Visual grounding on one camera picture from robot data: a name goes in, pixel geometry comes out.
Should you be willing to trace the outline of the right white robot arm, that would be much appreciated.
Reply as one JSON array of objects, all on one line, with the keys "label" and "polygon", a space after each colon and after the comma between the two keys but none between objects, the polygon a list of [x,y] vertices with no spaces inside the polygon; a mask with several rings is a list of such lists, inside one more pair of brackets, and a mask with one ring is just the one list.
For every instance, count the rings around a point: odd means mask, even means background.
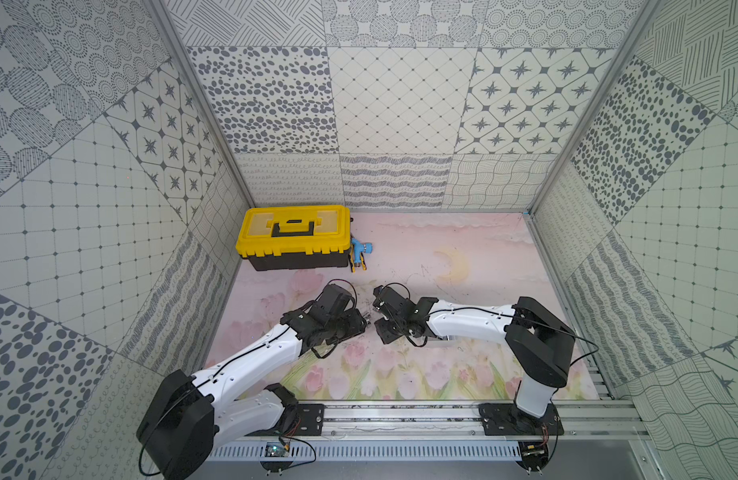
[{"label": "right white robot arm", "polygon": [[375,329],[384,344],[405,338],[424,346],[429,338],[464,337],[508,346],[524,371],[514,399],[521,414],[542,418],[554,393],[567,385],[578,336],[536,299],[512,305],[460,305],[436,297],[414,302],[391,284],[373,290],[382,318]]}]

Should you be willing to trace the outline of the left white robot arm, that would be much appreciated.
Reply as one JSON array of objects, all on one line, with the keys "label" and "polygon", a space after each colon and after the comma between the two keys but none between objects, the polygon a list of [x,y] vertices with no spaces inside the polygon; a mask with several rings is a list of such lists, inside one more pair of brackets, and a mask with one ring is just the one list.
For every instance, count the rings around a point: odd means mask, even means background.
[{"label": "left white robot arm", "polygon": [[250,434],[276,437],[275,453],[287,455],[298,429],[308,422],[296,396],[280,383],[254,396],[247,391],[308,353],[327,358],[318,347],[334,350],[366,327],[355,288],[335,279],[227,359],[193,374],[173,371],[159,385],[137,429],[138,459],[152,461],[154,477],[186,479],[215,448]]}]

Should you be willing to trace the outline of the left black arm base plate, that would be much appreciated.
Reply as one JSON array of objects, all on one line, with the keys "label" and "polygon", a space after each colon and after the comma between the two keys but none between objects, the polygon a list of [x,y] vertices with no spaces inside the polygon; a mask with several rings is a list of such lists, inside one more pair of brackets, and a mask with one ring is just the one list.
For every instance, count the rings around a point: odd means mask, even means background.
[{"label": "left black arm base plate", "polygon": [[269,429],[255,430],[251,436],[316,437],[322,434],[325,405],[300,403],[286,406],[279,420]]}]

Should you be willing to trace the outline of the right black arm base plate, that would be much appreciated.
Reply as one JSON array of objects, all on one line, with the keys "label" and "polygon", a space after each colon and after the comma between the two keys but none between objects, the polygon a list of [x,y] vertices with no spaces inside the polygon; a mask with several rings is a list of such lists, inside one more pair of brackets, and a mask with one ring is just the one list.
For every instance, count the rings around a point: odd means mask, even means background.
[{"label": "right black arm base plate", "polygon": [[482,403],[478,414],[486,436],[561,436],[564,428],[555,405],[549,403],[545,413],[533,417],[508,403]]}]

